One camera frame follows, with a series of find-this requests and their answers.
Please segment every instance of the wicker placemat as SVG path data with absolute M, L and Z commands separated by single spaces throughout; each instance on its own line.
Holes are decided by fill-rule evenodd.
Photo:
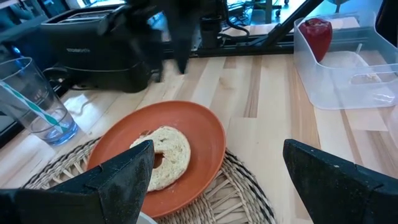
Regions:
M 23 188 L 48 189 L 85 171 L 87 157 L 99 139 L 80 145 L 34 175 Z M 189 206 L 156 220 L 159 224 L 270 223 L 272 207 L 254 176 L 228 152 L 215 180 Z

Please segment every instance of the orange plate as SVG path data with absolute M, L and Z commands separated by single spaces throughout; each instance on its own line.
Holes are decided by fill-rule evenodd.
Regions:
M 143 131 L 171 126 L 187 137 L 191 159 L 187 171 L 166 189 L 149 192 L 142 211 L 159 218 L 195 200 L 214 179 L 223 163 L 225 133 L 217 117 L 204 106 L 187 101 L 166 101 L 147 106 L 115 124 L 93 150 L 91 169 L 129 149 Z

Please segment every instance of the light wood surface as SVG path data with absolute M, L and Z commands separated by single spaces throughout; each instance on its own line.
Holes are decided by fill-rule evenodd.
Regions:
M 264 29 L 268 26 L 253 28 Z M 0 187 L 20 187 L 50 161 L 103 135 L 127 114 L 166 100 L 193 101 L 217 115 L 228 149 L 256 176 L 279 223 L 312 223 L 285 167 L 284 139 L 398 177 L 398 109 L 314 108 L 293 55 L 194 58 L 186 75 L 178 75 L 171 61 L 165 68 L 165 81 L 140 93 L 69 91 L 62 100 L 80 127 L 78 135 L 50 147 L 23 131 L 0 151 Z

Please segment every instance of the red pepper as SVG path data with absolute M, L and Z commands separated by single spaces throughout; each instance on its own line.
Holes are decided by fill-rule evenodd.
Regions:
M 328 52 L 332 27 L 331 23 L 323 19 L 309 19 L 298 27 L 307 40 L 317 62 L 320 62 Z

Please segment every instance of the bagel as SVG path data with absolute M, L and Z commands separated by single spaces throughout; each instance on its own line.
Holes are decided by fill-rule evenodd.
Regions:
M 191 157 L 188 139 L 177 129 L 162 126 L 152 134 L 141 136 L 130 146 L 136 146 L 145 140 L 153 140 L 155 153 L 162 153 L 160 166 L 153 169 L 148 186 L 148 192 L 162 190 L 174 183 L 187 170 Z

